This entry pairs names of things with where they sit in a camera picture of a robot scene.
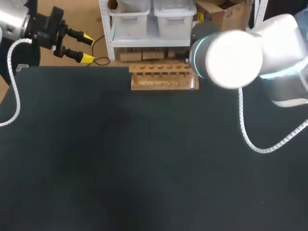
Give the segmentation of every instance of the black cable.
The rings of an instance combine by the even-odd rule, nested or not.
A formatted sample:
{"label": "black cable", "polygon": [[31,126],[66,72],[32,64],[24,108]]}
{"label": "black cable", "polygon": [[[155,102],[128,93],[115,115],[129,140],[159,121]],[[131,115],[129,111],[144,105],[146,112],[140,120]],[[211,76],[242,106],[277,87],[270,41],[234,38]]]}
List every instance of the black cable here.
{"label": "black cable", "polygon": [[[93,56],[93,57],[94,57],[94,45],[95,45],[99,40],[101,40],[101,39],[104,38],[104,37],[105,37],[105,35],[101,36],[100,38],[98,38],[98,39],[94,42],[94,44],[93,44],[93,46],[92,46],[92,56]],[[107,63],[105,63],[105,64],[99,64],[97,61],[100,60],[100,59],[106,59],[106,60],[107,60]],[[97,58],[97,59],[94,59],[94,61],[93,61],[92,63],[96,63],[98,66],[106,66],[106,65],[108,65],[108,64],[110,63],[110,59],[109,59],[108,57],[99,57],[99,58]]]}

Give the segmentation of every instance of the black table surface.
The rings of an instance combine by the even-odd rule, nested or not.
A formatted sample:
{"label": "black table surface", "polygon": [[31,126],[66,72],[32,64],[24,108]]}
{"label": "black table surface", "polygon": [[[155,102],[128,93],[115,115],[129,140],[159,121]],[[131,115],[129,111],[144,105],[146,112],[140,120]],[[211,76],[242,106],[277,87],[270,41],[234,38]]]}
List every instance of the black table surface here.
{"label": "black table surface", "polygon": [[[130,91],[127,68],[33,67],[0,128],[0,231],[306,231],[308,131],[254,153],[237,91]],[[285,137],[308,106],[244,89],[248,135]],[[15,111],[12,88],[0,121]]]}

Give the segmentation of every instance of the floor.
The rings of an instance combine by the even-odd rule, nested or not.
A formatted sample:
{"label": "floor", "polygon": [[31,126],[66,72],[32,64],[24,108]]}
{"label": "floor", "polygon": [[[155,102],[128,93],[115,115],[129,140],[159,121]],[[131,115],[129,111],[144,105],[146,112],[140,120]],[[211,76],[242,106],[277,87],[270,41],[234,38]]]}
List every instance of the floor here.
{"label": "floor", "polygon": [[[50,15],[53,6],[64,9],[64,20],[74,30],[84,31],[93,39],[103,35],[103,25],[97,22],[100,15],[99,0],[38,0],[38,12],[44,15]],[[64,45],[76,51],[83,51],[91,54],[91,46],[77,42],[74,38],[66,37]],[[94,49],[94,56],[107,56],[106,44],[101,39]],[[41,48],[41,66],[80,66],[84,64],[76,63],[74,60],[64,57],[60,59],[53,56],[52,51]],[[120,62],[111,62],[109,65],[123,65]],[[7,85],[0,78],[0,102],[7,90]]]}

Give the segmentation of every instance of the white storage bin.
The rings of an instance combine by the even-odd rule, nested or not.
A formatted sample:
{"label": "white storage bin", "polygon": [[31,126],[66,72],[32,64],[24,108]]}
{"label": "white storage bin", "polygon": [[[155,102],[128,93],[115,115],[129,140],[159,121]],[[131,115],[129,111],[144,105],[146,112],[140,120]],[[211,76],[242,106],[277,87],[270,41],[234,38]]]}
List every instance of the white storage bin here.
{"label": "white storage bin", "polygon": [[151,9],[151,0],[144,5],[142,12],[138,13],[113,13],[112,23],[115,27],[115,33],[121,39],[146,39],[147,38],[147,21]]}
{"label": "white storage bin", "polygon": [[159,36],[163,39],[190,39],[196,13],[194,0],[154,0]]}

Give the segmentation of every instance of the white spiral cable wrap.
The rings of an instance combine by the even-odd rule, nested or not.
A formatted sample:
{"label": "white spiral cable wrap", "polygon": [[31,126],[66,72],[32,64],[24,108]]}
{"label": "white spiral cable wrap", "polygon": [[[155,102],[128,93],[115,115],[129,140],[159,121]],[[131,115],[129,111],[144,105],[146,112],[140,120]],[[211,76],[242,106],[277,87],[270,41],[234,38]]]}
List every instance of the white spiral cable wrap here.
{"label": "white spiral cable wrap", "polygon": [[239,88],[239,117],[240,117],[240,126],[241,126],[241,130],[242,130],[242,134],[243,137],[246,141],[246,143],[248,144],[248,146],[254,150],[257,153],[262,153],[262,154],[267,154],[267,153],[272,153],[275,150],[281,148],[282,146],[284,146],[286,143],[288,143],[292,138],[294,138],[296,135],[298,135],[302,130],[304,130],[307,126],[308,126],[308,120],[306,120],[305,122],[303,122],[300,126],[298,126],[294,131],[292,131],[289,135],[287,135],[284,139],[282,139],[279,143],[277,143],[276,145],[270,147],[270,148],[266,148],[266,149],[260,149],[255,147],[247,133],[246,133],[246,129],[245,129],[245,123],[244,123],[244,106],[243,106],[243,90],[242,88]]}
{"label": "white spiral cable wrap", "polygon": [[0,123],[0,127],[4,127],[4,126],[12,123],[14,120],[16,120],[16,118],[18,117],[19,112],[20,112],[20,98],[19,98],[19,93],[18,93],[18,89],[17,89],[17,85],[16,85],[16,82],[15,82],[15,79],[14,79],[14,73],[13,73],[13,69],[12,69],[12,53],[13,53],[15,47],[18,46],[21,43],[30,43],[31,44],[32,40],[28,39],[28,38],[26,38],[26,39],[23,38],[23,39],[20,39],[20,40],[17,40],[16,42],[14,42],[9,49],[8,59],[7,59],[9,74],[10,74],[10,78],[11,78],[11,82],[12,82],[12,87],[13,87],[13,90],[15,92],[16,112],[10,120],[8,120],[4,123]]}

